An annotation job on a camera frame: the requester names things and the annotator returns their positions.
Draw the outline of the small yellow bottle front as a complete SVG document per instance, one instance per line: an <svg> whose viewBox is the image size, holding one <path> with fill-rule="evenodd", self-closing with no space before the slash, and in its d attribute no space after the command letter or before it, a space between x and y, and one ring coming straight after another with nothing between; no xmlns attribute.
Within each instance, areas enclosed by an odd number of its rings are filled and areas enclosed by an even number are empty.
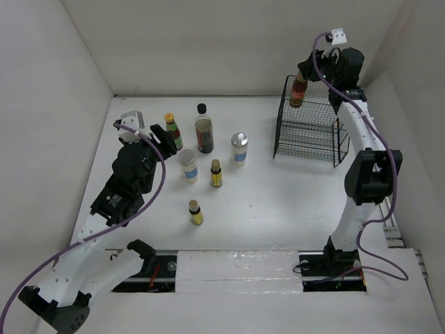
<svg viewBox="0 0 445 334"><path fill-rule="evenodd" d="M189 213L191 215L191 223L193 225L201 225L204 219L198 201L190 200L188 206L189 206Z"/></svg>

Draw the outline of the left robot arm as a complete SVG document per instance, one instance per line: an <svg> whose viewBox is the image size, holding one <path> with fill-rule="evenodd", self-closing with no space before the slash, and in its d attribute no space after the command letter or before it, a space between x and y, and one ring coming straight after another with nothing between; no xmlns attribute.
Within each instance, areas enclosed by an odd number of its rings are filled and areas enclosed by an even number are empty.
<svg viewBox="0 0 445 334"><path fill-rule="evenodd" d="M136 273L147 276L154 270L156 251L139 239L130 242L106 270L96 267L118 233L153 203L143 196L152 191L156 167L177 153L172 132L158 124L150 126L148 135L121 120L114 127L130 138L121 141L113 173L91 205L76 241L51 258L55 265L44 280L34 286L22 282L18 288L18 299L57 333L77 332L98 293Z"/></svg>

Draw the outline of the green label chili sauce bottle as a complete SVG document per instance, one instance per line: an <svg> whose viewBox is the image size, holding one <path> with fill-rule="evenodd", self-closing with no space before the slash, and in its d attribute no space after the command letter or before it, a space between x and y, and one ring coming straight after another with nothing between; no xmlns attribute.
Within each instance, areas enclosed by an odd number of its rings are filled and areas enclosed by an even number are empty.
<svg viewBox="0 0 445 334"><path fill-rule="evenodd" d="M164 115L164 120L165 120L166 130L172 133L176 149L181 150L183 148L183 141L181 137L181 132L176 123L174 115L172 113L166 113Z"/></svg>

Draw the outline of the white spice jar blue label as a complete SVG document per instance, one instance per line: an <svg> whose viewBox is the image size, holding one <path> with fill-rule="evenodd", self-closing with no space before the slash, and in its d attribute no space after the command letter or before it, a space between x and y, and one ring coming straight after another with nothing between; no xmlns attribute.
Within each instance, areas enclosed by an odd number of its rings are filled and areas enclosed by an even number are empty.
<svg viewBox="0 0 445 334"><path fill-rule="evenodd" d="M181 165L181 177L185 182L195 183L198 180L198 169L195 154L192 150L181 150L178 156Z"/></svg>

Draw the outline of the white spice jar silver lid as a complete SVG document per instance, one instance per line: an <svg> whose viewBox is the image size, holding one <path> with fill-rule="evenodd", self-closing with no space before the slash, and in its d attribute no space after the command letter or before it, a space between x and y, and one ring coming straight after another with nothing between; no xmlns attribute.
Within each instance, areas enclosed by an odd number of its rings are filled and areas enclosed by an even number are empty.
<svg viewBox="0 0 445 334"><path fill-rule="evenodd" d="M245 164L248 151L248 137L243 132L237 132L232 135L232 154L230 161L234 166L241 167Z"/></svg>

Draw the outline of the red label sauce bottle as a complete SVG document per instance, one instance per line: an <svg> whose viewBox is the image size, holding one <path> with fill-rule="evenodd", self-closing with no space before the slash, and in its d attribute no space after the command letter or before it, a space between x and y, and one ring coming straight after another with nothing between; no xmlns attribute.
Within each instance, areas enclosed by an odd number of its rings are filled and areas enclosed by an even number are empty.
<svg viewBox="0 0 445 334"><path fill-rule="evenodd" d="M301 71L299 71L295 77L291 88L291 95L289 98L289 104L293 108L299 108L302 106L305 92L307 90L308 81L303 77Z"/></svg>

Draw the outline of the small yellow label bottle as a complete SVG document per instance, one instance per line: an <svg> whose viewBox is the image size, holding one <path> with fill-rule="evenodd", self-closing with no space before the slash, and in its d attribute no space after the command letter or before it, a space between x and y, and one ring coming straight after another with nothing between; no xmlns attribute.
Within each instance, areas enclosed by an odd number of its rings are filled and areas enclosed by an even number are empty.
<svg viewBox="0 0 445 334"><path fill-rule="evenodd" d="M220 161L218 159L213 159L211 161L211 185L213 187L222 186L222 168L220 166Z"/></svg>

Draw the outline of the tall dark soy sauce bottle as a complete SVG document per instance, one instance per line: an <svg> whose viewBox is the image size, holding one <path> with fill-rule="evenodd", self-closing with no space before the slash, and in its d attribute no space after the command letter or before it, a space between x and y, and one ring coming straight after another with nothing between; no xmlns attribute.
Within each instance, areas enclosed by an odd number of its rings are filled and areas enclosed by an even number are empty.
<svg viewBox="0 0 445 334"><path fill-rule="evenodd" d="M213 123L207 114L207 106L204 103L197 105L198 117L195 119L195 133L197 146L201 153L209 154L213 151Z"/></svg>

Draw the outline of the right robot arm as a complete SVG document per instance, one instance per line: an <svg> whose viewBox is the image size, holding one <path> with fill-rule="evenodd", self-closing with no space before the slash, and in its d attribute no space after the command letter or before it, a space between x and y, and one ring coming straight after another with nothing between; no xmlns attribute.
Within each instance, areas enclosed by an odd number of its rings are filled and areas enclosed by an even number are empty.
<svg viewBox="0 0 445 334"><path fill-rule="evenodd" d="M355 150L355 159L344 179L346 206L335 231L329 236L322 255L300 259L302 274L318 276L322 283L342 278L354 271L364 229L387 197L396 196L397 177L403 155L392 150L378 133L369 115L364 91L358 86L364 55L354 48L332 52L313 49L306 61L299 63L299 77L304 81L322 81L328 99Z"/></svg>

